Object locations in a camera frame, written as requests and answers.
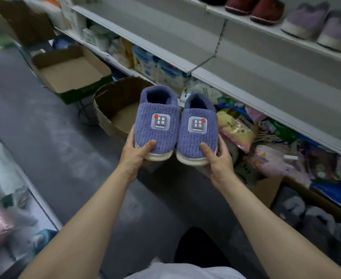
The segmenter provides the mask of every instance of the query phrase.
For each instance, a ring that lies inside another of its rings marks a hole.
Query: hand
[[[201,143],[200,148],[209,162],[205,168],[210,173],[213,185],[221,193],[224,193],[238,178],[234,173],[233,160],[231,159],[228,147],[221,135],[219,135],[219,145],[221,153],[219,157],[215,155],[206,143]]]
[[[137,178],[138,169],[143,164],[143,159],[156,146],[156,141],[151,140],[140,149],[134,147],[134,125],[129,132],[126,143],[121,152],[118,169],[121,169],[129,176],[129,182]]]

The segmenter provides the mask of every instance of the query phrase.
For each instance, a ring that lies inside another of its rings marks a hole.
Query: square logo patch
[[[154,113],[151,120],[151,128],[159,130],[168,130],[171,123],[170,115],[164,113]]]
[[[188,130],[195,133],[206,133],[208,121],[205,117],[191,116],[189,118]]]

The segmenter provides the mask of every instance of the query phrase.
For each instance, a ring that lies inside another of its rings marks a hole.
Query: blue slipper
[[[191,94],[181,116],[177,141],[177,159],[183,164],[201,166],[208,164],[200,149],[206,143],[215,153],[218,146],[217,115],[213,103],[203,94]]]
[[[145,159],[169,159],[177,142],[178,128],[179,106],[176,93],[165,86],[143,89],[134,128],[136,148],[143,147],[150,140],[157,142]]]

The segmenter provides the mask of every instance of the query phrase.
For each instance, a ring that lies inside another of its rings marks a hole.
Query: open cardboard box
[[[32,58],[32,65],[47,87],[66,104],[93,95],[112,82],[109,67],[79,45],[38,54]]]
[[[265,206],[271,208],[272,204],[275,202],[277,193],[282,186],[287,186],[295,190],[305,201],[306,205],[320,207],[322,210],[331,214],[337,222],[341,223],[340,206],[288,177],[276,176],[260,180],[257,182],[257,186],[253,190],[253,193]]]
[[[47,14],[34,13],[23,0],[0,0],[0,29],[24,47],[56,37]]]
[[[141,92],[150,86],[153,84],[147,80],[129,77],[103,86],[94,95],[99,125],[109,136],[118,138],[121,145],[136,122]]]

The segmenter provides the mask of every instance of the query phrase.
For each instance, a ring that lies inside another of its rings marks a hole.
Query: person's left arm
[[[141,149],[135,149],[133,143],[134,126],[115,171],[24,270],[20,279],[94,279],[98,275],[126,189],[156,145],[151,140]]]

